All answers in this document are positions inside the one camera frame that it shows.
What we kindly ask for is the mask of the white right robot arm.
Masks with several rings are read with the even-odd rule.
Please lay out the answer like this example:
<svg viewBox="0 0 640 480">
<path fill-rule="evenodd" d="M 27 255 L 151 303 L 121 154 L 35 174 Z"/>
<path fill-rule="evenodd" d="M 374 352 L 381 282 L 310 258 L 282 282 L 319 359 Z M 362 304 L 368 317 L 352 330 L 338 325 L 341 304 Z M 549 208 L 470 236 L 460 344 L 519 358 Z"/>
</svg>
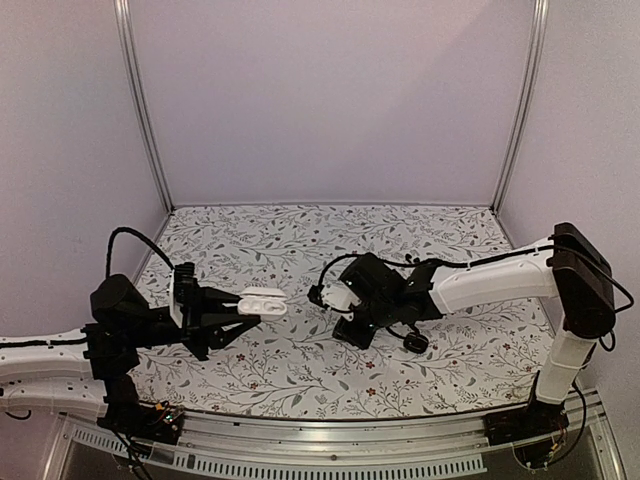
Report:
<svg viewBox="0 0 640 480">
<path fill-rule="evenodd" d="M 456 263 L 430 258 L 397 263 L 373 253 L 351 256 L 319 303 L 341 317 L 335 333 L 366 349 L 375 333 L 397 323 L 439 320 L 471 307 L 556 300 L 561 320 L 517 427 L 537 436 L 552 424 L 598 341 L 616 323 L 609 262 L 571 223 L 525 247 Z"/>
</svg>

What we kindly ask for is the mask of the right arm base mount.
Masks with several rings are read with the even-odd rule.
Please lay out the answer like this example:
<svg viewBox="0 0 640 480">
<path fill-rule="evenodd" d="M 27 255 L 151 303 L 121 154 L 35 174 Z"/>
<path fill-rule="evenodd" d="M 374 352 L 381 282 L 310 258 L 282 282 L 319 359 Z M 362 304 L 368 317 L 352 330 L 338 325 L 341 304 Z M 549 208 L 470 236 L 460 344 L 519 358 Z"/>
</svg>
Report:
<svg viewBox="0 0 640 480">
<path fill-rule="evenodd" d="M 483 426 L 491 446 L 511 444 L 518 463 L 534 470 L 548 467 L 564 446 L 569 420 L 564 403 L 531 397 L 523 407 L 484 415 Z"/>
</svg>

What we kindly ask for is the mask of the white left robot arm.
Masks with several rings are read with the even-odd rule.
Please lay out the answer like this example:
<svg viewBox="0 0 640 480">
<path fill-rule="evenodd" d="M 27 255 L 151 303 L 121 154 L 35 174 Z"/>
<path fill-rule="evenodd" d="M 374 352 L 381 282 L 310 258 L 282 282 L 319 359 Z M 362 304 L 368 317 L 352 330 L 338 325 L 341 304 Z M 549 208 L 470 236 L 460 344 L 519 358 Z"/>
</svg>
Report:
<svg viewBox="0 0 640 480">
<path fill-rule="evenodd" d="M 43 337 L 1 340 L 1 409 L 104 416 L 128 434 L 148 426 L 129 373 L 139 350 L 183 345 L 205 361 L 269 315 L 286 306 L 264 289 L 239 295 L 201 287 L 193 278 L 174 279 L 169 302 L 153 308 L 128 278 L 117 274 L 90 296 L 93 322 L 80 329 Z"/>
</svg>

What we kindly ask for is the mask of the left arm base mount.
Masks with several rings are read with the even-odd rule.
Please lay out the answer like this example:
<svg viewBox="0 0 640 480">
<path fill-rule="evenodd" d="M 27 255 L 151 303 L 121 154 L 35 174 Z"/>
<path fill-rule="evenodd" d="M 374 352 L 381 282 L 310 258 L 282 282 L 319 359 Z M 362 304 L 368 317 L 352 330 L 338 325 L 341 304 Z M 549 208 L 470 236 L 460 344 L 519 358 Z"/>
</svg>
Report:
<svg viewBox="0 0 640 480">
<path fill-rule="evenodd" d="M 141 403 L 128 375 L 104 380 L 106 412 L 97 425 L 121 436 L 176 445 L 184 425 L 184 408 L 168 401 Z"/>
</svg>

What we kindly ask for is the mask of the white earbud charging case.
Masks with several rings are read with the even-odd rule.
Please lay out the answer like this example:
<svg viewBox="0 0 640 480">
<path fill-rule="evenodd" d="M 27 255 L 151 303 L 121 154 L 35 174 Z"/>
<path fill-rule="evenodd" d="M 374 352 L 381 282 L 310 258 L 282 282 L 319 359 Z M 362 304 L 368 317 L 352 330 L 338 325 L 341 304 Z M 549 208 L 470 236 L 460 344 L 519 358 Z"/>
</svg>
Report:
<svg viewBox="0 0 640 480">
<path fill-rule="evenodd" d="M 248 287 L 239 294 L 237 310 L 243 315 L 276 319 L 287 313 L 286 294 L 276 288 Z"/>
</svg>

